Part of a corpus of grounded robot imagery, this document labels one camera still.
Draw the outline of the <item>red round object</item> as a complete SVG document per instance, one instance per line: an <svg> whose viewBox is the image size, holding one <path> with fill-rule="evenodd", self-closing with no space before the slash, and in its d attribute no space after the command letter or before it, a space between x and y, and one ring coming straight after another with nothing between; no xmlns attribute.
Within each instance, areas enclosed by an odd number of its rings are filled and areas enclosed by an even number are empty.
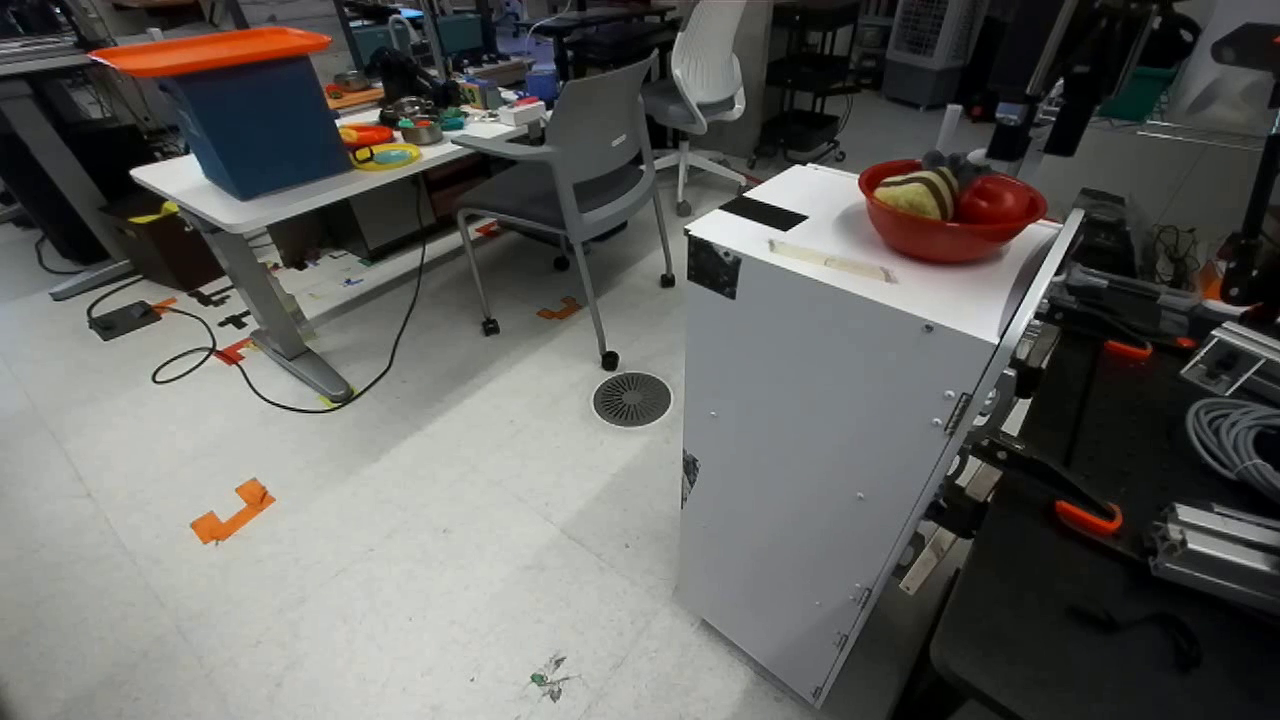
<svg viewBox="0 0 1280 720"><path fill-rule="evenodd" d="M1029 184L1008 177L975 177L962 188L955 215L966 222L1013 222L1037 210L1037 194Z"/></svg>

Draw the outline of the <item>white toy kitchen cabinet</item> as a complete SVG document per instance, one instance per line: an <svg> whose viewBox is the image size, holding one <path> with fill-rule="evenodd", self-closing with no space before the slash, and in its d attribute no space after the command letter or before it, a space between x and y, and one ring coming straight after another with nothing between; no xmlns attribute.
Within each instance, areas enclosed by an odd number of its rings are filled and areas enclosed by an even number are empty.
<svg viewBox="0 0 1280 720"><path fill-rule="evenodd" d="M822 704L1081 233L982 263L892 253L845 168L689 222L678 599Z"/></svg>

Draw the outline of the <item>grey office chair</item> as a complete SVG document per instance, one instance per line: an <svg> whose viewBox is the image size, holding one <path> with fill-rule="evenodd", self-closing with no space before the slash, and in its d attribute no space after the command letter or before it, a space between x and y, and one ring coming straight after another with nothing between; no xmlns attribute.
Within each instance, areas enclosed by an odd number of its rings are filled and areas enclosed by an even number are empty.
<svg viewBox="0 0 1280 720"><path fill-rule="evenodd" d="M506 160L506 172L480 181L456 199L456 233L478 285L486 334L495 334L499 319L494 316L468 222L499 220L515 233L554 235L573 253L584 304L594 310L600 366L622 366L595 304L588 249L624 228L642 207L661 210L645 111L649 70L653 56L569 78L546 120L539 142L463 135L463 149Z"/></svg>

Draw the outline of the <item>white swivel chair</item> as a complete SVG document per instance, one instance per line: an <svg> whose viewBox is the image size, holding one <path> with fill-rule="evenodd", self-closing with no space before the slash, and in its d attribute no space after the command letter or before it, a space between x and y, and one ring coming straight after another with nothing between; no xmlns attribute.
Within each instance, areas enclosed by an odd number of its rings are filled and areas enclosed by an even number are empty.
<svg viewBox="0 0 1280 720"><path fill-rule="evenodd" d="M737 32L750 0L699 0L670 50L670 75L645 86L645 111L678 130L678 149L661 153L657 163L678 172L678 210L689 215L689 177L709 172L737 188L750 184L745 172L699 153L695 140L711 124L737 124L750 108L745 67L737 56Z"/></svg>

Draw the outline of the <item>red plastic bowl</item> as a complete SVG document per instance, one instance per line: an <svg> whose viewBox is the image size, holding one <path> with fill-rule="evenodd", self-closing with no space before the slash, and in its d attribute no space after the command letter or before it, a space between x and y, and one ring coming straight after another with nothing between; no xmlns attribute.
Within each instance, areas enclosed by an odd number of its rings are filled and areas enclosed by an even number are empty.
<svg viewBox="0 0 1280 720"><path fill-rule="evenodd" d="M1002 254L1029 222L1048 215L1048 199L1031 184L1029 188L1037 194L1037 210L1013 222L966 222L955 210L950 220L925 220L925 215L906 215L897 207L883 207L876 199L876 184L883 177L916 172L916 168L925 168L925 160L879 160L858 177L858 188L865 194L876 235L910 260L982 263Z"/></svg>

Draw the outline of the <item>yellow green plush item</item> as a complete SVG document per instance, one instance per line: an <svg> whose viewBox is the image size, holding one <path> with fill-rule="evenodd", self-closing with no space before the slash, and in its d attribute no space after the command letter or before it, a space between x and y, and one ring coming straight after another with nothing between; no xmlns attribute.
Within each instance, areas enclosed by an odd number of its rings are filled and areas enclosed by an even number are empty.
<svg viewBox="0 0 1280 720"><path fill-rule="evenodd" d="M932 172L916 168L916 172L883 177L883 181L876 184L876 199L879 199L883 207L906 210L906 215L950 220L950 215L955 210L955 199L962 199L962 194L950 199L950 194L939 190L939 181L936 181Z"/></svg>

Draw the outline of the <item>orange floor tape marker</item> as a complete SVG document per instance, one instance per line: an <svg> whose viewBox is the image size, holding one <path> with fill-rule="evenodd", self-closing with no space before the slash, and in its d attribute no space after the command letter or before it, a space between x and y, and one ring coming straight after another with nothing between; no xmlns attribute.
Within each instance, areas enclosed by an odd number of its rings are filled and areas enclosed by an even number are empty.
<svg viewBox="0 0 1280 720"><path fill-rule="evenodd" d="M232 538L235 532L245 532L258 517L265 517L267 509L278 504L278 494L267 493L265 480L245 480L235 487L235 509L232 511L202 511L193 518L193 535L202 544L226 544Z"/></svg>

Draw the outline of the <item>blue storage bin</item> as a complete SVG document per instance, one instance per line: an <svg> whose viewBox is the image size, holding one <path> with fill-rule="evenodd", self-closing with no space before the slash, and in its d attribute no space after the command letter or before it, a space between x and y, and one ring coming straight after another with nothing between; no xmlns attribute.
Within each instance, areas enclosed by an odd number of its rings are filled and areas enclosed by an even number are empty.
<svg viewBox="0 0 1280 720"><path fill-rule="evenodd" d="M202 172L235 199L352 168L309 59L176 75L164 94Z"/></svg>

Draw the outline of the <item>white desk table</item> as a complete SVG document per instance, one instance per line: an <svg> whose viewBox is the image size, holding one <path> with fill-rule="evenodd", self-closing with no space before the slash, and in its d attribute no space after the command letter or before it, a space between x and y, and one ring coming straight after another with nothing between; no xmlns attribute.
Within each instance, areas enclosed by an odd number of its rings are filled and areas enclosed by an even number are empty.
<svg viewBox="0 0 1280 720"><path fill-rule="evenodd" d="M254 341L299 382L326 400L347 403L355 386L306 341L306 310L278 285L278 276L258 260L254 238L274 222L320 210L330 202L379 190L402 181L421 181L454 160L478 153L480 140L515 140L513 124L468 120L461 130L447 130L441 142L429 142L415 160L391 168L347 168L312 184L285 190L235 199L216 188L198 154L153 160L132 172L132 181L161 199L171 199L182 215L203 235L226 276L235 285L242 300L258 316Z"/></svg>

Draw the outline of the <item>near black orange clamp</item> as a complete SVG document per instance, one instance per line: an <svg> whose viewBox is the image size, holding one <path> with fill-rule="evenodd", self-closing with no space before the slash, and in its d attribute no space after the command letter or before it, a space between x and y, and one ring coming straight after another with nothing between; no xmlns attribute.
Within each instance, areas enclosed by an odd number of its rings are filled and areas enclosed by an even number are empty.
<svg viewBox="0 0 1280 720"><path fill-rule="evenodd" d="M1100 493L1093 493L1076 472L1061 460L1022 445L1018 434L986 434L974 445L974 457L1037 480L1048 487L1048 511L1061 529L1089 535L1089 538L1117 538L1124 529L1124 509Z"/></svg>

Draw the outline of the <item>black orange clamp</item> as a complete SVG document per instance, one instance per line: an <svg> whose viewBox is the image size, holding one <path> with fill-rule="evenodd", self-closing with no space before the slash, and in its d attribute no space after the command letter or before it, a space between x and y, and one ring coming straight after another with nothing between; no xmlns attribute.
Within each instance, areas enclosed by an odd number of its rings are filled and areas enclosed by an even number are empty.
<svg viewBox="0 0 1280 720"><path fill-rule="evenodd" d="M1129 327L1124 319L1100 309L1061 304L1056 316L1076 333L1093 333L1100 347L1124 365L1149 365L1155 356L1155 344L1146 333Z"/></svg>
<svg viewBox="0 0 1280 720"><path fill-rule="evenodd" d="M1037 480L1048 487L1048 511L1061 529L1089 535L1089 538L1117 538L1124 529L1124 509L1100 493L1093 493L1076 472L1061 460L1022 445L1018 434L986 434L974 445L974 457Z"/></svg>

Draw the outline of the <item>far black orange clamp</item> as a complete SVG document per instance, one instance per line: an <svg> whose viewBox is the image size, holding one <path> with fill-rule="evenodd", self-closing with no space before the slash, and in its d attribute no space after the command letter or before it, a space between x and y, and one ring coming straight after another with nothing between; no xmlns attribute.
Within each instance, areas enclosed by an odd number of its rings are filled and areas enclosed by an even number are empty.
<svg viewBox="0 0 1280 720"><path fill-rule="evenodd" d="M1155 344L1146 333L1129 327L1124 319L1100 309L1061 304L1056 316L1076 333L1093 333L1100 347L1124 365L1149 365L1155 356Z"/></svg>

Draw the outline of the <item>black perforated table plate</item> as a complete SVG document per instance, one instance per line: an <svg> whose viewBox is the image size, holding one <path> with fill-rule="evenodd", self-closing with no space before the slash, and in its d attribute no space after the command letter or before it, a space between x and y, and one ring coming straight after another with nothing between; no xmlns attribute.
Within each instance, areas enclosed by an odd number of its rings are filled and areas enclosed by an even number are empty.
<svg viewBox="0 0 1280 720"><path fill-rule="evenodd" d="M1172 501L1273 517L1202 462L1186 433L1197 386L1181 350L1124 359L1069 333L1022 439L1124 509L1100 549L1054 518L1054 493L1008 472L930 640L932 689L902 720L1280 720L1268 614L1140 566Z"/></svg>

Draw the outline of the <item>orange bin lid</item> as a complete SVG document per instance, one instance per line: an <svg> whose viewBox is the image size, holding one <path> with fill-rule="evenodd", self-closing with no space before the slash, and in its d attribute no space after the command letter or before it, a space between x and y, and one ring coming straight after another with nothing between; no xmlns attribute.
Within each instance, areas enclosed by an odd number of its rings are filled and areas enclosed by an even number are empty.
<svg viewBox="0 0 1280 720"><path fill-rule="evenodd" d="M260 24L235 32L198 32L150 44L97 47L91 59L123 75L171 78L247 62L309 59L330 47L332 41L326 32Z"/></svg>

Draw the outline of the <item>aluminium extrusion bar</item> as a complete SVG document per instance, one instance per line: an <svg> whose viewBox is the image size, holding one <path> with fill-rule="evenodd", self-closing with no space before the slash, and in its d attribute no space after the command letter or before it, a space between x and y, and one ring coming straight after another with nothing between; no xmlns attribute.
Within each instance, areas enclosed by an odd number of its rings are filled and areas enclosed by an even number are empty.
<svg viewBox="0 0 1280 720"><path fill-rule="evenodd" d="M1229 504L1167 504L1149 529L1159 580L1280 614L1280 524Z"/></svg>

